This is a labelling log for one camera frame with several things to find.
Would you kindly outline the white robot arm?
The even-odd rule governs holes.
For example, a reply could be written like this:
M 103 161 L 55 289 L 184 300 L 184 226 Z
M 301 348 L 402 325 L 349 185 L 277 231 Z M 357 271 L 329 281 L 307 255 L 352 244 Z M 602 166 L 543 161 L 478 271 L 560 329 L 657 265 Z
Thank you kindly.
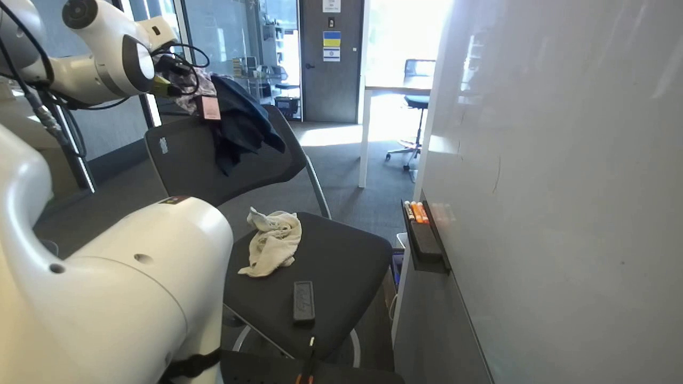
M 48 55 L 33 0 L 2 0 L 2 72 L 77 106 L 150 92 L 175 40 L 108 0 L 67 0 L 62 22 L 85 55 Z M 0 129 L 0 384 L 222 384 L 227 217 L 168 197 L 59 258 L 35 235 L 50 198 L 46 159 Z

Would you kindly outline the black gripper body yellow band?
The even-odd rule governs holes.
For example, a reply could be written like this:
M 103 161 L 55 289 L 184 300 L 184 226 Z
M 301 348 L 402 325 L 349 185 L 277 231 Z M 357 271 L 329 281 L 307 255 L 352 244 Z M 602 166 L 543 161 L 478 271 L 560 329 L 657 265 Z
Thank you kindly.
M 154 96 L 181 96 L 184 87 L 178 84 L 178 80 L 184 74 L 186 74 L 186 69 L 181 69 L 173 55 L 168 53 L 157 55 L 150 92 Z

